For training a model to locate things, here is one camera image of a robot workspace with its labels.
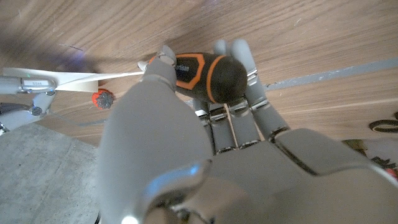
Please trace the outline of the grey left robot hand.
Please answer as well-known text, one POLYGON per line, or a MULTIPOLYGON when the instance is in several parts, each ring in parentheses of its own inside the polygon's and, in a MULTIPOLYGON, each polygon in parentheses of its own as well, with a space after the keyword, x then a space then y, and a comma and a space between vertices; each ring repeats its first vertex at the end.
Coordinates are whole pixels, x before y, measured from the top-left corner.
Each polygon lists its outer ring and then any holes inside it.
POLYGON ((103 223, 396 223, 397 181, 267 100, 248 43, 168 46, 106 120, 103 223))

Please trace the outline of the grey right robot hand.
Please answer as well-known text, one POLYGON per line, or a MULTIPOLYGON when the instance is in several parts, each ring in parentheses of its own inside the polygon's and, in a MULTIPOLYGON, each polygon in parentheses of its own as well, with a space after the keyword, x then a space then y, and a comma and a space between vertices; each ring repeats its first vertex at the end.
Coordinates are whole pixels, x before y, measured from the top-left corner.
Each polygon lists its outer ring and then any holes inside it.
POLYGON ((1 77, 1 94, 14 101, 1 101, 1 134, 41 120, 53 102, 57 84, 48 78, 1 77))

